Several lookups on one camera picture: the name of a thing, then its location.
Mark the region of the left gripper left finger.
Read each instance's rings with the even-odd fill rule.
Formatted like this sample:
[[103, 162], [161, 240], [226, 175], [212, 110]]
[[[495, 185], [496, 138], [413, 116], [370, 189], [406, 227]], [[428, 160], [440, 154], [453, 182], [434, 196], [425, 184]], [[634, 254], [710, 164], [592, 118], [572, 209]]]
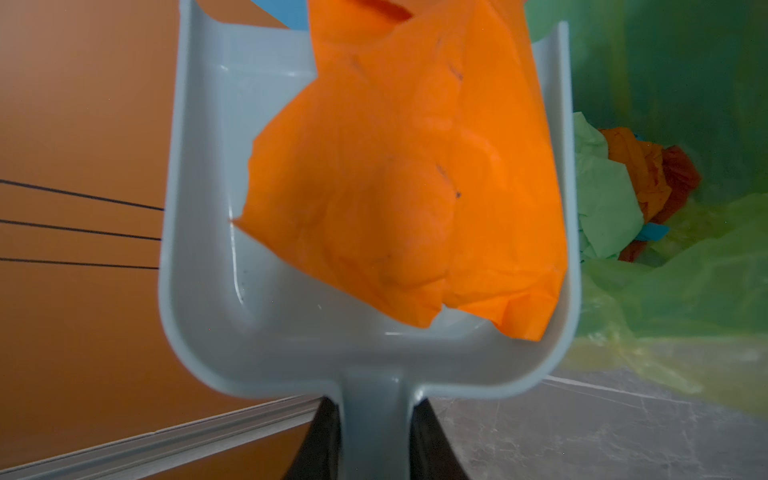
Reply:
[[338, 406], [324, 397], [283, 480], [336, 480], [341, 448]]

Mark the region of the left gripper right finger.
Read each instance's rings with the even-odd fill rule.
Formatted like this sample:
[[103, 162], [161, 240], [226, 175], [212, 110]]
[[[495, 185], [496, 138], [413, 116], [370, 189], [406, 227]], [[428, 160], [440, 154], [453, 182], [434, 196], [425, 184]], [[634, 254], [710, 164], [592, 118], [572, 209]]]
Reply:
[[428, 399], [414, 407], [410, 429], [412, 480], [468, 480]]

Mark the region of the grey-green plastic dustpan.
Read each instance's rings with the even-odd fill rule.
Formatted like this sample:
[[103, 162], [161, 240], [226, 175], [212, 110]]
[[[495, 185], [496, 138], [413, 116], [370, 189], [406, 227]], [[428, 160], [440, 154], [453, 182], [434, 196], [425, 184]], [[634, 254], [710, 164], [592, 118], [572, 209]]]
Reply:
[[563, 359], [582, 303], [570, 32], [533, 46], [568, 242], [568, 272], [538, 342], [456, 310], [429, 329], [397, 323], [316, 281], [232, 225], [255, 135], [316, 74], [309, 35], [219, 22], [179, 5], [159, 266], [165, 334], [184, 366], [241, 398], [328, 397], [339, 408], [337, 479], [411, 479], [413, 410], [432, 396], [521, 394]]

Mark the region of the light green paper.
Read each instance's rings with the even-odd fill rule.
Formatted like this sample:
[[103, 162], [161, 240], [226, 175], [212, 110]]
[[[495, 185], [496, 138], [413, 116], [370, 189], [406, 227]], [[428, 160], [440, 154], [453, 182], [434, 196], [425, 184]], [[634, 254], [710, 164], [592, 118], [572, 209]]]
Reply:
[[624, 164], [609, 159], [601, 132], [573, 114], [579, 248], [582, 261], [616, 260], [644, 225]]

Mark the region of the orange paper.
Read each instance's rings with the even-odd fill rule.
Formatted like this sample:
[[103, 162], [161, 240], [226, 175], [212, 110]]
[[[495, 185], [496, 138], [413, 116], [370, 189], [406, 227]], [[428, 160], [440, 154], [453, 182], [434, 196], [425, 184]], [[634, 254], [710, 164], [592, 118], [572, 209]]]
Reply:
[[402, 323], [540, 340], [567, 270], [520, 1], [312, 1], [317, 76], [255, 138], [236, 225]]
[[663, 170], [663, 147], [638, 140], [625, 127], [600, 132], [607, 142], [609, 159], [626, 166], [644, 221], [649, 223], [672, 193]]

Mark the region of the blue paper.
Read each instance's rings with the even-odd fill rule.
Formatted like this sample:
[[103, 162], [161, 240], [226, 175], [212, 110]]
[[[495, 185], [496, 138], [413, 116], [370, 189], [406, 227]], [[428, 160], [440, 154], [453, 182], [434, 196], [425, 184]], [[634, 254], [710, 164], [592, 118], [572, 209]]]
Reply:
[[670, 228], [663, 224], [647, 223], [638, 232], [635, 237], [639, 242], [656, 242], [663, 239], [670, 231]]

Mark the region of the red paper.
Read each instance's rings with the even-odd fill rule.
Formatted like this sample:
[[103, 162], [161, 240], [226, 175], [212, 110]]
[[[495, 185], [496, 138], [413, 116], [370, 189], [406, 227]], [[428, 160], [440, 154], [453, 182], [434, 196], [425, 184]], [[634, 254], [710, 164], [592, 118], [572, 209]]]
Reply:
[[[662, 150], [662, 166], [671, 193], [664, 207], [649, 223], [663, 224], [687, 203], [702, 178], [689, 156], [679, 147], [670, 146]], [[620, 254], [619, 260], [634, 262], [645, 250], [648, 242], [633, 240]]]

